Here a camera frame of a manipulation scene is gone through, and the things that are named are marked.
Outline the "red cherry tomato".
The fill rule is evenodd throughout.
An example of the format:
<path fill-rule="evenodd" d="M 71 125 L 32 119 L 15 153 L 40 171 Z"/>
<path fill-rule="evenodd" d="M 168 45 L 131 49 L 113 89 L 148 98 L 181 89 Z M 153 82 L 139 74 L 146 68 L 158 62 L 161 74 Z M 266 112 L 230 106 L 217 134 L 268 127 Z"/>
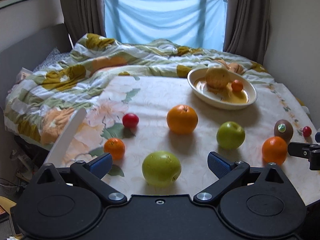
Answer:
<path fill-rule="evenodd" d="M 303 137 L 308 138 L 312 135 L 312 129 L 309 126 L 303 128 Z"/>
<path fill-rule="evenodd" d="M 127 113 L 123 116 L 122 123 L 126 128 L 135 128 L 139 123 L 139 117 L 133 113 Z"/>

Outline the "large orange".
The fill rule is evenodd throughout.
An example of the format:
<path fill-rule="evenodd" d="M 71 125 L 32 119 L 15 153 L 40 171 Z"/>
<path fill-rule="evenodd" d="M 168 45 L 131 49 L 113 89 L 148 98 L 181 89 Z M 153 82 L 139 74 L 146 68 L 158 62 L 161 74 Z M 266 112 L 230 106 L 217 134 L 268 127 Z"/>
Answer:
<path fill-rule="evenodd" d="M 264 162 L 282 165 L 287 158 L 287 143 L 281 137 L 270 137 L 263 143 L 261 153 Z"/>

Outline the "brown kiwi with sticker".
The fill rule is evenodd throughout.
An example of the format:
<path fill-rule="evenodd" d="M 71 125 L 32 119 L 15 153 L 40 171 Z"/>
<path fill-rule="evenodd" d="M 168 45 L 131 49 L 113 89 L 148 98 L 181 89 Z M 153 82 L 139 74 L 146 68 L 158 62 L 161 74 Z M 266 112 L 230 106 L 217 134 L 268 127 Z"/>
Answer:
<path fill-rule="evenodd" d="M 293 127 L 291 123 L 284 119 L 278 120 L 274 125 L 274 135 L 276 137 L 281 137 L 289 143 L 293 137 Z"/>

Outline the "tiny mandarin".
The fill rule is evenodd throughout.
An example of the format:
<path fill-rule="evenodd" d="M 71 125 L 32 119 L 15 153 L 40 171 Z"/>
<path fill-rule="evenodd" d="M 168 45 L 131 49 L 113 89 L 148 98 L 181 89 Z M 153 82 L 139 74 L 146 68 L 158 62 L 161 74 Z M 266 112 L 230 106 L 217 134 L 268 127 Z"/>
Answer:
<path fill-rule="evenodd" d="M 125 144 L 121 139 L 110 138 L 104 143 L 104 152 L 112 155 L 113 160 L 120 160 L 125 154 Z"/>

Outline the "small green apple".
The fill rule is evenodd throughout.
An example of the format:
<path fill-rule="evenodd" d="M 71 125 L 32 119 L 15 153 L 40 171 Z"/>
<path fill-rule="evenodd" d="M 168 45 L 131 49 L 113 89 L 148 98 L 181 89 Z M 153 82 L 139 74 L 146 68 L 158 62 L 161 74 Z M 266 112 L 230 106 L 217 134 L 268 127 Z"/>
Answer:
<path fill-rule="evenodd" d="M 142 163 L 142 173 L 149 185 L 168 187 L 181 174 L 182 166 L 179 159 L 172 153 L 156 151 L 150 153 Z"/>

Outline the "small mandarin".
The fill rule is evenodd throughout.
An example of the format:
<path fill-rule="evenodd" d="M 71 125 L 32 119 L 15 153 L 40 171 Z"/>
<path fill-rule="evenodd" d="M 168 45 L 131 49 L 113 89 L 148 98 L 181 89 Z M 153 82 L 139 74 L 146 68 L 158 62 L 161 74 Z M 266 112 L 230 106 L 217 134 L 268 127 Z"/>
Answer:
<path fill-rule="evenodd" d="M 238 93 L 243 90 L 244 85 L 240 80 L 234 80 L 231 84 L 231 88 L 233 92 Z"/>

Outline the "yellow pear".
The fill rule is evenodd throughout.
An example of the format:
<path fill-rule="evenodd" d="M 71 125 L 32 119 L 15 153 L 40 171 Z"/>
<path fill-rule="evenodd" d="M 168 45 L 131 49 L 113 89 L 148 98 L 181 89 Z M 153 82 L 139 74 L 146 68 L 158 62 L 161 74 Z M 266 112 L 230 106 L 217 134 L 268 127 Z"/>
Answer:
<path fill-rule="evenodd" d="M 229 72 L 225 67 L 208 68 L 204 77 L 207 85 L 214 89 L 224 89 L 230 81 Z"/>

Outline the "cream oval bowl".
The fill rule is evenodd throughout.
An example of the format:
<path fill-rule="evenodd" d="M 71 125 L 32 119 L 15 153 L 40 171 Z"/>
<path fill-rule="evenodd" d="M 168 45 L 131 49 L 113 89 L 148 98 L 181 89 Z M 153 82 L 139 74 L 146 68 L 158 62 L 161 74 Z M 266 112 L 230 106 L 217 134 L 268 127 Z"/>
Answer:
<path fill-rule="evenodd" d="M 229 72 L 229 82 L 223 89 L 208 86 L 205 75 L 207 68 L 193 69 L 188 73 L 187 80 L 193 93 L 203 102 L 220 109 L 239 110 L 256 102 L 258 95 L 254 86 L 241 75 Z M 241 91 L 234 91 L 235 80 L 242 83 Z"/>

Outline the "striped floral duvet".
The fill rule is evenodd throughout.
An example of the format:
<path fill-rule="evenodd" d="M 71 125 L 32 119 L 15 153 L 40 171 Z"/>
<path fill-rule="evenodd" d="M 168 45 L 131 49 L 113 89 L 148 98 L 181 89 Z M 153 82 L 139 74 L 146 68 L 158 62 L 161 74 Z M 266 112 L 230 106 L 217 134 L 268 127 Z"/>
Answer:
<path fill-rule="evenodd" d="M 180 46 L 166 39 L 127 44 L 87 33 L 66 58 L 12 87 L 5 99 L 4 125 L 27 142 L 50 147 L 75 109 L 84 107 L 101 117 L 100 95 L 117 75 L 185 78 L 197 67 L 218 65 L 253 84 L 274 83 L 262 65 L 239 55 Z"/>

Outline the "small white box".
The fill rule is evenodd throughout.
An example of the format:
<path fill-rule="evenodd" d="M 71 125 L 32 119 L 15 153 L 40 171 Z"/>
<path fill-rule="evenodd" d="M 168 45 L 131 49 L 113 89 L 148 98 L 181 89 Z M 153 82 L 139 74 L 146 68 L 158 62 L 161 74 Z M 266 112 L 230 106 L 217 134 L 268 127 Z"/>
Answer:
<path fill-rule="evenodd" d="M 25 78 L 27 78 L 29 75 L 32 75 L 32 74 L 33 72 L 31 70 L 28 70 L 22 67 L 16 76 L 16 83 L 20 83 L 22 80 L 24 80 Z"/>

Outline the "patterned grey pillow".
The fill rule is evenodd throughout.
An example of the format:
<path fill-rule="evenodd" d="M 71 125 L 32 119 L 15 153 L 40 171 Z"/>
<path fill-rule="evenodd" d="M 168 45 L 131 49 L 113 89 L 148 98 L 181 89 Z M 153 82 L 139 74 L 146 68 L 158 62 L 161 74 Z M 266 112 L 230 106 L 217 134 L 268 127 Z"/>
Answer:
<path fill-rule="evenodd" d="M 61 53 L 56 47 L 48 54 L 48 56 L 46 57 L 46 59 L 40 63 L 37 67 L 35 67 L 35 69 L 33 70 L 33 72 L 37 72 L 39 70 L 42 70 L 43 68 L 46 68 L 52 64 L 55 64 L 61 60 L 66 59 L 67 57 L 69 57 L 69 52 L 66 53 Z"/>

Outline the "right brown curtain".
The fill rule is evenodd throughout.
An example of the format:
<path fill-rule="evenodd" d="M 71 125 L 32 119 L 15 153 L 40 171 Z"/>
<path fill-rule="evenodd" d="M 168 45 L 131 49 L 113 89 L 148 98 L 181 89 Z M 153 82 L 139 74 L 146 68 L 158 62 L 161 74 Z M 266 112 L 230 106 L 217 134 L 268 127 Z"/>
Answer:
<path fill-rule="evenodd" d="M 270 0 L 228 0 L 223 51 L 263 63 Z"/>

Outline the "brown curtain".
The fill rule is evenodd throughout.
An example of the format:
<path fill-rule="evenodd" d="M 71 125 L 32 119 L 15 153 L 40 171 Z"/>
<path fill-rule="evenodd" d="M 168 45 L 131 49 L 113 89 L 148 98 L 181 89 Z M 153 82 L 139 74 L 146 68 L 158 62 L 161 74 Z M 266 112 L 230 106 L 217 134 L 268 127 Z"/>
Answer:
<path fill-rule="evenodd" d="M 270 0 L 228 0 L 223 51 L 263 63 Z"/>
<path fill-rule="evenodd" d="M 106 35 L 104 0 L 60 0 L 60 4 L 73 43 L 86 33 Z"/>

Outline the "grey headboard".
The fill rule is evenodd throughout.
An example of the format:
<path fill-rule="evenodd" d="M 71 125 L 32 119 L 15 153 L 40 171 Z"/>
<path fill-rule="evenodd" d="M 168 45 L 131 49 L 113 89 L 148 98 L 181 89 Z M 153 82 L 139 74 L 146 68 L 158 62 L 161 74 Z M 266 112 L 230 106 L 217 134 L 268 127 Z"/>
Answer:
<path fill-rule="evenodd" d="M 1 52 L 1 109 L 5 109 L 8 90 L 13 87 L 21 68 L 34 70 L 54 48 L 62 53 L 72 49 L 63 23 L 42 29 Z"/>

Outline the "light blue window sheet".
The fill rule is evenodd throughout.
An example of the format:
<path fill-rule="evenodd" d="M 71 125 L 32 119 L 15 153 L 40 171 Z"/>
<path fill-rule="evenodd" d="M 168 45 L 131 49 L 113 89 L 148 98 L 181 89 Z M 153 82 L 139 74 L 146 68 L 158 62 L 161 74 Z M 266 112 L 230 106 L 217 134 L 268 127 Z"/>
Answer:
<path fill-rule="evenodd" d="M 106 35 L 121 43 L 163 38 L 223 50 L 227 0 L 104 0 Z"/>

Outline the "left brown curtain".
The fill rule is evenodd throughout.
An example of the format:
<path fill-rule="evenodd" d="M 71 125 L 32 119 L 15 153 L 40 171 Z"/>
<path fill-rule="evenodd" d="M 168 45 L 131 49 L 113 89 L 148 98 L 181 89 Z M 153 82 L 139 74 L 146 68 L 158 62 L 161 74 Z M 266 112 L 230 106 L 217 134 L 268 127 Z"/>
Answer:
<path fill-rule="evenodd" d="M 60 4 L 73 43 L 86 33 L 106 35 L 104 0 L 60 0 Z"/>

